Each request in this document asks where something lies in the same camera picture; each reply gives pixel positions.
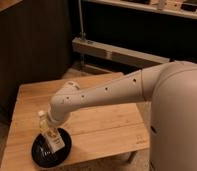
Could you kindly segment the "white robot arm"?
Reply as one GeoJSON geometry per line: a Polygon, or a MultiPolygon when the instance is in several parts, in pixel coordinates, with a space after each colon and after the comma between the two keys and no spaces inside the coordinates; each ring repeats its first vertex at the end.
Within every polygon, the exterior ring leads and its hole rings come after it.
{"type": "Polygon", "coordinates": [[[149,171],[197,171],[197,64],[174,61],[87,89],[68,82],[51,98],[48,122],[80,108],[149,101],[149,171]]]}

